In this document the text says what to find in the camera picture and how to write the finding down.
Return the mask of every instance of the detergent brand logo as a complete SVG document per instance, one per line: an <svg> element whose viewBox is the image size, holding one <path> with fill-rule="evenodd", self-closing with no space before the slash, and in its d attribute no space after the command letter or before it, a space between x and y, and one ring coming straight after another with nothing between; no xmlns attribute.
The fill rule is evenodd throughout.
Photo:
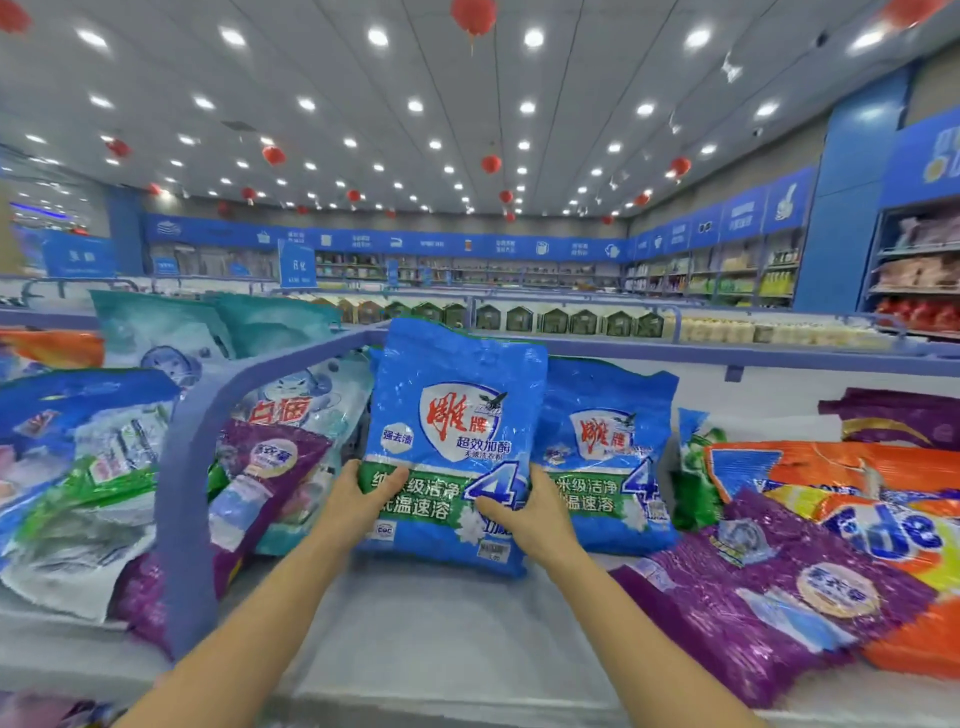
<svg viewBox="0 0 960 728"><path fill-rule="evenodd" d="M451 462L502 460L511 450L509 442L495 440L505 399L506 392L466 382L434 384L420 393L420 427Z"/></svg>
<svg viewBox="0 0 960 728"><path fill-rule="evenodd" d="M179 235L183 232L183 228L173 220L161 220L156 224L156 231L161 235Z"/></svg>

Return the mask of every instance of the purple detergent bag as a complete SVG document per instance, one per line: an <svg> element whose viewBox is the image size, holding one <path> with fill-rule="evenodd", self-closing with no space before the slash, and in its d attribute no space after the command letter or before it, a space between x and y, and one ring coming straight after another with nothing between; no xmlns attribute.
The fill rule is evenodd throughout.
<svg viewBox="0 0 960 728"><path fill-rule="evenodd" d="M289 425L230 420L224 426L217 458L230 483L208 509L213 584L218 599L283 504L330 446L324 436ZM153 552L147 553L124 569L110 613L126 621L134 634L170 655L162 596L159 560Z"/></svg>
<svg viewBox="0 0 960 728"><path fill-rule="evenodd" d="M724 519L611 572L654 623L752 708L920 615L936 592L744 489Z"/></svg>

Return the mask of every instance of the teal detergent bag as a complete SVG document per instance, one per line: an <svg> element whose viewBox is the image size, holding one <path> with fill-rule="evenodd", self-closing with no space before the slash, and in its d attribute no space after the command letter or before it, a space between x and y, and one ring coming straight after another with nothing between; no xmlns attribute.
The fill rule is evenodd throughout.
<svg viewBox="0 0 960 728"><path fill-rule="evenodd" d="M677 542L657 463L678 381L551 357L532 457L560 488L587 551L641 556Z"/></svg>
<svg viewBox="0 0 960 728"><path fill-rule="evenodd" d="M541 346L393 320L360 488L368 493L397 466L411 472L359 549L522 576L516 542L474 501L486 496L514 509L526 502L546 368Z"/></svg>

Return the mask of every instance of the blue number 4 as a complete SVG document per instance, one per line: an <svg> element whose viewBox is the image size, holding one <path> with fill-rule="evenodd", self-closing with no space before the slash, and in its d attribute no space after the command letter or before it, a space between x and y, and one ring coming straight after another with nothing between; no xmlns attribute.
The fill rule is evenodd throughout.
<svg viewBox="0 0 960 728"><path fill-rule="evenodd" d="M486 475L481 475L468 484L464 490L464 500L477 500L481 496L486 496L504 505L512 506L516 500L514 490L516 467L516 462L501 463Z"/></svg>

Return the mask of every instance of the blue signage banner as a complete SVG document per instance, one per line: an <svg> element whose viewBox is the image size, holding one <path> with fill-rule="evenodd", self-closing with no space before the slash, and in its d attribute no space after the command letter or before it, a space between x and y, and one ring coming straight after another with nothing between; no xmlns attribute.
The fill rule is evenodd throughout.
<svg viewBox="0 0 960 728"><path fill-rule="evenodd" d="M278 251L281 288L317 287L317 263L313 248L281 239Z"/></svg>
<svg viewBox="0 0 960 728"><path fill-rule="evenodd" d="M806 167L800 172L781 177L767 187L764 234L804 226L816 174L816 167Z"/></svg>
<svg viewBox="0 0 960 728"><path fill-rule="evenodd" d="M43 263L50 278L116 278L112 240L63 231L43 231L42 235Z"/></svg>
<svg viewBox="0 0 960 728"><path fill-rule="evenodd" d="M720 241L722 217L723 205L713 205L695 212L690 218L690 248L709 248L716 245Z"/></svg>
<svg viewBox="0 0 960 728"><path fill-rule="evenodd" d="M960 107L897 132L883 176L880 207L960 195Z"/></svg>
<svg viewBox="0 0 960 728"><path fill-rule="evenodd" d="M767 187L757 187L727 200L723 205L720 242L743 240L760 235L763 211L767 201Z"/></svg>

